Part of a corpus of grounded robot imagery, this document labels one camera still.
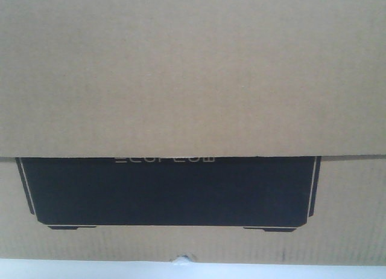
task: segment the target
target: cardboard box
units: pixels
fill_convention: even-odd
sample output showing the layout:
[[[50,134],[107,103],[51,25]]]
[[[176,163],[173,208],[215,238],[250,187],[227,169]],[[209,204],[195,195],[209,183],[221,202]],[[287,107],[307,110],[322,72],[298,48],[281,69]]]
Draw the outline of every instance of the cardboard box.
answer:
[[[0,257],[384,265],[384,13],[384,0],[0,0]],[[52,230],[13,159],[223,156],[322,156],[314,216],[292,233]]]

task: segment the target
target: white outline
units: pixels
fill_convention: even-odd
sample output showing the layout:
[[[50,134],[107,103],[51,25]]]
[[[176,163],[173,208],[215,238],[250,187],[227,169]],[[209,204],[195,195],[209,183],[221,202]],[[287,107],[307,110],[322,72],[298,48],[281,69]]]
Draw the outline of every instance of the white outline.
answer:
[[[309,191],[309,200],[308,200],[308,212],[307,212],[307,218],[306,222],[308,221],[309,218],[309,210],[311,209],[311,199],[312,199],[312,191],[314,189],[314,180],[315,180],[315,171],[316,171],[316,163],[318,160],[318,156],[315,156],[315,161],[314,161],[314,169],[312,171],[312,181],[311,181],[311,189]]]
[[[37,218],[37,213],[35,211],[35,206],[34,206],[34,202],[33,202],[31,191],[30,191],[30,186],[28,185],[28,179],[27,179],[27,176],[26,176],[25,171],[24,171],[23,160],[22,160],[22,158],[19,158],[19,160],[20,160],[20,163],[21,163],[21,166],[22,166],[22,171],[23,171],[23,175],[24,175],[24,179],[25,179],[25,184],[27,186],[28,195],[29,195],[30,200],[31,200],[32,209],[34,210],[35,216]],[[307,217],[306,217],[305,224],[308,222],[309,211],[311,209],[312,190],[314,188],[315,171],[316,171],[317,161],[318,161],[318,156],[315,156],[314,168],[313,168],[313,171],[312,171],[311,189],[310,189],[309,200],[308,200],[308,212],[307,212]],[[214,226],[214,227],[221,227],[221,226],[218,226],[218,225],[53,225],[53,224],[45,224],[45,223],[43,223],[43,225],[45,225],[45,226],[64,226],[64,227],[66,227],[66,226],[77,226],[79,228],[96,227],[96,226]],[[263,229],[263,228],[265,228],[265,229],[297,229],[300,226],[232,226],[232,227],[235,227],[235,228],[260,228],[260,229]]]
[[[28,185],[28,179],[27,179],[27,176],[26,176],[26,174],[25,174],[25,170],[24,170],[24,165],[23,165],[23,160],[22,160],[22,158],[19,158],[19,161],[20,161],[20,165],[21,165],[21,167],[22,167],[23,176],[24,176],[24,181],[25,181],[25,185],[27,186],[28,196],[30,197],[32,209],[34,210],[34,214],[35,214],[35,216],[36,216],[36,218],[37,218],[37,213],[36,213],[36,210],[35,210],[34,201],[32,200],[32,194],[31,194],[30,186]]]

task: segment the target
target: cardboard box flap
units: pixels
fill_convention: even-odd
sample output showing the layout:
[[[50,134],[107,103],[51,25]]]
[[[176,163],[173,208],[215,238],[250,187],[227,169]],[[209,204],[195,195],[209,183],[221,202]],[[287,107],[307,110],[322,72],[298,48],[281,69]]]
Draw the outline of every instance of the cardboard box flap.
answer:
[[[0,156],[386,153],[385,0],[0,0]]]

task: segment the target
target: cardboard surface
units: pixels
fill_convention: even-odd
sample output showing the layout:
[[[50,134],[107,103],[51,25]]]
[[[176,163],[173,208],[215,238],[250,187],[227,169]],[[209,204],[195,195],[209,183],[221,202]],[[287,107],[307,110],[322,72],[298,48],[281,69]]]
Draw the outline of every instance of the cardboard surface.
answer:
[[[385,0],[0,0],[0,156],[386,153]]]
[[[240,227],[52,230],[30,214],[17,166],[0,162],[0,257],[386,265],[386,158],[323,158],[315,213],[292,233]]]

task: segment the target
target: white surface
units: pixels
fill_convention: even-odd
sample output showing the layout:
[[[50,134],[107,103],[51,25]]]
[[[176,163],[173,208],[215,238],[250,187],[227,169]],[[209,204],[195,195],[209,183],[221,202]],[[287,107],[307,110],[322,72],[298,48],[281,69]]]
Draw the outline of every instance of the white surface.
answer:
[[[1,279],[24,278],[386,278],[382,266],[209,264],[0,259]]]

